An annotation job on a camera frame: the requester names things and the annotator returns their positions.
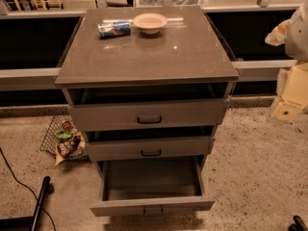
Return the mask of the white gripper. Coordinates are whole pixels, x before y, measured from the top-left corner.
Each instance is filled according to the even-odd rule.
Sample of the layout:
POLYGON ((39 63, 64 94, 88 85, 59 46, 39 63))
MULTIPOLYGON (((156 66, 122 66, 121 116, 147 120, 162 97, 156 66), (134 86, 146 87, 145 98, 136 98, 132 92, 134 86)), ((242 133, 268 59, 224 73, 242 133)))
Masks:
MULTIPOLYGON (((279 23, 265 38, 268 45, 285 43, 290 20, 279 23)), ((299 108, 308 106, 308 63, 296 64, 290 70, 280 69, 277 79, 277 94, 282 100, 274 100, 266 119, 274 124, 291 123, 302 113, 299 108)))

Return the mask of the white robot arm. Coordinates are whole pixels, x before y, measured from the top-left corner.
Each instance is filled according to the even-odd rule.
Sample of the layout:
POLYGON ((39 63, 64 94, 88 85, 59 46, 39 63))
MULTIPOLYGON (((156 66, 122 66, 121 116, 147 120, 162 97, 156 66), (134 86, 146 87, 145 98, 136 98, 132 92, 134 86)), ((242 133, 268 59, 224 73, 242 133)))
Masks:
POLYGON ((303 3, 291 16, 278 24, 265 38, 273 46, 285 45, 286 54, 296 60, 290 70, 280 69, 277 75, 277 96, 267 121, 291 122, 308 107, 308 7, 303 3))

